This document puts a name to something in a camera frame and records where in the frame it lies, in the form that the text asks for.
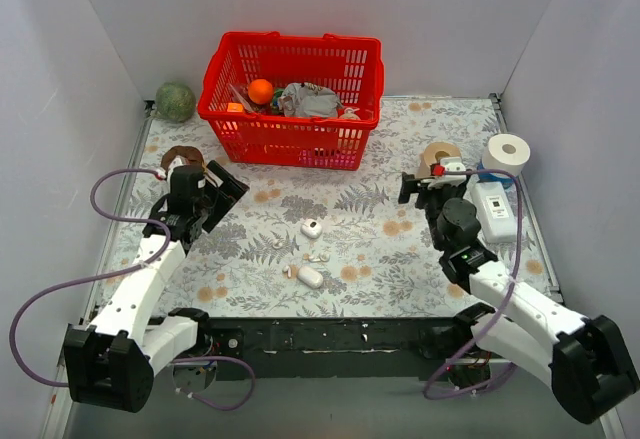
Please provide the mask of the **red plastic shopping basket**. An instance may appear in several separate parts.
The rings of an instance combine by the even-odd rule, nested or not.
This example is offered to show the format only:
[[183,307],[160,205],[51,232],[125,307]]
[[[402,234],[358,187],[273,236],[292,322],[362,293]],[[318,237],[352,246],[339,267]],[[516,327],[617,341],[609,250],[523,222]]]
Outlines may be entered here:
[[197,111],[238,163],[356,170],[380,118],[375,38],[228,32]]

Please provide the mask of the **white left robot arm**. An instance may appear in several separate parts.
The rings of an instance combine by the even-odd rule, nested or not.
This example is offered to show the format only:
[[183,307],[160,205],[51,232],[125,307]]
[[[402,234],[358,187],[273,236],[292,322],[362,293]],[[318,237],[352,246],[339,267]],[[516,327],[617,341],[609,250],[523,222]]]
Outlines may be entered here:
[[145,221],[133,272],[88,325],[65,335],[68,388],[75,402],[137,412],[166,366],[203,358],[218,345],[202,310],[178,308],[157,326],[149,321],[194,242],[211,232],[249,187],[215,161],[205,166],[178,161],[157,176],[168,190]]

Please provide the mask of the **white toilet paper roll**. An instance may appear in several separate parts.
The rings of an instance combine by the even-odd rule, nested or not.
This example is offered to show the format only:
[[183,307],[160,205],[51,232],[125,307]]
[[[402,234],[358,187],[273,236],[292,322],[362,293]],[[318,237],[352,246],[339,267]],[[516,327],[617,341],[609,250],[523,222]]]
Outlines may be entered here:
[[530,155],[530,147],[524,139],[513,134],[497,134],[488,140],[482,164],[485,169],[503,170],[518,176]]

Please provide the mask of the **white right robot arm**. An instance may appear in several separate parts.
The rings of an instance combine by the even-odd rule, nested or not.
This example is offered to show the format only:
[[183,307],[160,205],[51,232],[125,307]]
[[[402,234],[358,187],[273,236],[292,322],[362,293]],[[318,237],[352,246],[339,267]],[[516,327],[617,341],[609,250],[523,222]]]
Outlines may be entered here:
[[423,179],[403,174],[398,198],[417,198],[445,276],[480,301],[481,315],[452,332],[452,358],[495,353],[544,383],[572,418],[591,424],[639,390],[622,333],[610,318],[590,319],[518,281],[519,267],[484,246],[476,208],[464,197],[471,174],[443,164]]

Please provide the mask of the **white rectangular box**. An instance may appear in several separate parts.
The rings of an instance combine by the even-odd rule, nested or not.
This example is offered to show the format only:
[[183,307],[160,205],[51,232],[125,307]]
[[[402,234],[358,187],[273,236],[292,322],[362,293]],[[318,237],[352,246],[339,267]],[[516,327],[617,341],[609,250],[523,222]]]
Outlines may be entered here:
[[472,187],[470,197],[487,243],[516,241],[517,219],[500,182],[478,182]]

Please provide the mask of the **crumpled silver foil bag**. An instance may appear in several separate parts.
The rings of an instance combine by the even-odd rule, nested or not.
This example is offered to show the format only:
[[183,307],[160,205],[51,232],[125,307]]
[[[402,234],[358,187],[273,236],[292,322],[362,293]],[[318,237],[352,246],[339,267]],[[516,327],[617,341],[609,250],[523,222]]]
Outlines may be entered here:
[[277,104],[286,117],[296,118],[336,118],[343,108],[333,90],[309,82],[287,85]]

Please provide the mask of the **small orange cube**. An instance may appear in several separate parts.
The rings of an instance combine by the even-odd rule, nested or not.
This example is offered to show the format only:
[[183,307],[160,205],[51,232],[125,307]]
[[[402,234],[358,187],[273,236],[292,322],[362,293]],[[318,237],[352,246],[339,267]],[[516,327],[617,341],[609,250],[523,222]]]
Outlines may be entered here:
[[243,113],[244,107],[240,103],[229,103],[227,111],[231,113]]

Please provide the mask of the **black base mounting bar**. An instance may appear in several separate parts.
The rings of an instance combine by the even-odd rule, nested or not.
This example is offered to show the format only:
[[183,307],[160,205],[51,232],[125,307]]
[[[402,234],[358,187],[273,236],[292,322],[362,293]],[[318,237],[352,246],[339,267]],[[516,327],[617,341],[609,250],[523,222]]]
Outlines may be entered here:
[[258,379],[427,379],[471,339],[471,319],[452,318],[211,318],[197,343],[179,355],[213,362],[222,381]]

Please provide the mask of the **green textured ball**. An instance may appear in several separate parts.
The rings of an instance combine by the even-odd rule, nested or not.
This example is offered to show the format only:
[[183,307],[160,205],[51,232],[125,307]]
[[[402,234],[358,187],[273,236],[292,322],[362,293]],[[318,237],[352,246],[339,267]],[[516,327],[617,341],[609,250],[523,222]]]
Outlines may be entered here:
[[173,122],[189,120],[196,110],[196,97],[181,82],[165,82],[156,91],[156,116]]

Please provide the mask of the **blue tape roll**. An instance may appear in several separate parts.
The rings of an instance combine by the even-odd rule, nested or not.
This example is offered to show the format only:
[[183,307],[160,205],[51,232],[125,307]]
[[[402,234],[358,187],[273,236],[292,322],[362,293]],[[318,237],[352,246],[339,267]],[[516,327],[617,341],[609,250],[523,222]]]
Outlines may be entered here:
[[481,182],[499,182],[505,190],[511,188],[514,184],[513,179],[508,175],[486,172],[482,161],[478,163],[477,170],[479,171],[478,178]]

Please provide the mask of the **orange fruit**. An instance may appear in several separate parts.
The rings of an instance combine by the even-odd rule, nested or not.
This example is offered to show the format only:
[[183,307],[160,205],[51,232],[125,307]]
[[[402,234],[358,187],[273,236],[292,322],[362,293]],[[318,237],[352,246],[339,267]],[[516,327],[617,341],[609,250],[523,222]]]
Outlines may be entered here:
[[249,99],[258,105],[269,104],[273,99],[274,92],[274,86],[266,79],[253,80],[247,89]]

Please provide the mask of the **beige paper roll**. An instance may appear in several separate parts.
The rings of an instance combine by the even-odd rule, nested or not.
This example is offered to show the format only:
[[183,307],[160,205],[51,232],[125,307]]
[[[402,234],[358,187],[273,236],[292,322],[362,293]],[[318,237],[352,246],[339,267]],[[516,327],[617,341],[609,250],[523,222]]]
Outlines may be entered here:
[[448,157],[462,157],[456,145],[447,142],[433,142],[429,144],[420,155],[420,164],[416,177],[423,179],[430,176],[431,166],[439,164],[441,159]]

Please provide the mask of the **floral patterned table mat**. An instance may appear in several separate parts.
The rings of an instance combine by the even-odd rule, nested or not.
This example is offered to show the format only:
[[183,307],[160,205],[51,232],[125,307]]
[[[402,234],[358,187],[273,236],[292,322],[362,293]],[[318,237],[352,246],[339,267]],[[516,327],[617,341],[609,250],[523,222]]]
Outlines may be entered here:
[[[216,317],[445,317],[473,298],[448,281],[432,247],[427,221],[397,201],[401,174],[417,170],[433,142],[458,146],[475,166],[501,129],[488,99],[386,98],[360,167],[333,171],[233,163],[209,124],[152,120],[140,165],[153,167],[177,145],[193,146],[249,186],[248,193],[200,237],[156,304],[164,315],[195,307]],[[321,223],[311,240],[305,219]],[[310,254],[329,253],[311,263]],[[292,277],[282,269],[290,266]],[[297,279],[302,266],[320,272],[312,289]]]

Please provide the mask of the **brown topped paper roll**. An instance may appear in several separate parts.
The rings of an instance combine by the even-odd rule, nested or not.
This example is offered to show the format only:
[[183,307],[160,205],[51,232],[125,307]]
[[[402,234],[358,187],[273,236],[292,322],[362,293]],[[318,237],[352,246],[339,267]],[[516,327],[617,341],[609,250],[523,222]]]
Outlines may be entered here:
[[198,148],[178,145],[170,148],[162,156],[160,166],[168,172],[170,164],[178,157],[184,159],[187,165],[199,165],[201,167],[205,165],[204,157]]

